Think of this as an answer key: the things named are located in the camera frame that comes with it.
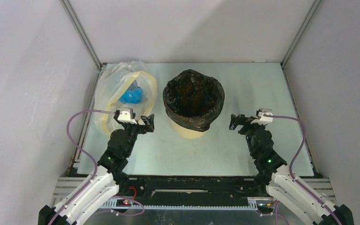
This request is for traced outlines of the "clear plastic bag yellow rim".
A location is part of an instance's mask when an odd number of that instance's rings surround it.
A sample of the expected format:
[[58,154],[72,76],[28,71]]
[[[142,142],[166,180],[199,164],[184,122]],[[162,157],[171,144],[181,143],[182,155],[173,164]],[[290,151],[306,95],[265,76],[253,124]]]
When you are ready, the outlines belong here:
[[[122,94],[136,81],[143,89],[143,99],[139,104],[124,104],[119,101]],[[94,109],[115,112],[121,107],[129,107],[135,113],[135,120],[152,111],[158,95],[158,84],[141,61],[122,62],[107,67],[97,82]]]

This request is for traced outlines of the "black trash bag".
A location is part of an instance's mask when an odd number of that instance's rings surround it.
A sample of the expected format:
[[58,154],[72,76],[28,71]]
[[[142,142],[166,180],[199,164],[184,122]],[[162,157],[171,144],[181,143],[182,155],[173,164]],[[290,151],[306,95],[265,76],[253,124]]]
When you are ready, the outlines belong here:
[[188,69],[169,80],[163,89],[167,116],[175,124],[205,132],[221,114],[225,101],[222,84],[214,77]]

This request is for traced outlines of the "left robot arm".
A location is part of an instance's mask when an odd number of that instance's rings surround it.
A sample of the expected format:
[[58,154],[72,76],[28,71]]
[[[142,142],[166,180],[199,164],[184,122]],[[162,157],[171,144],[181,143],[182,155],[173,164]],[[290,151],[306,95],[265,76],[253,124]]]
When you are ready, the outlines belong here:
[[92,173],[61,202],[39,211],[39,225],[82,225],[110,198],[129,191],[129,175],[123,170],[128,164],[138,135],[154,132],[154,114],[134,119],[135,113],[117,110],[114,119],[122,129],[114,130],[107,148]]

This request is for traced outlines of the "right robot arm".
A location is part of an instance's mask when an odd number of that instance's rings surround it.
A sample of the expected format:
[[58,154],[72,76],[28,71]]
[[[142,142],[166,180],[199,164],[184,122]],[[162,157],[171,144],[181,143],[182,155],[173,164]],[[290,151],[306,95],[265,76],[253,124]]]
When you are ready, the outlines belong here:
[[293,164],[288,164],[274,150],[272,134],[266,128],[274,118],[266,109],[258,110],[254,117],[231,115],[229,129],[241,126],[238,133],[245,136],[258,170],[254,177],[255,192],[277,199],[306,225],[353,225],[353,214],[347,206],[337,206],[315,191],[293,171]]

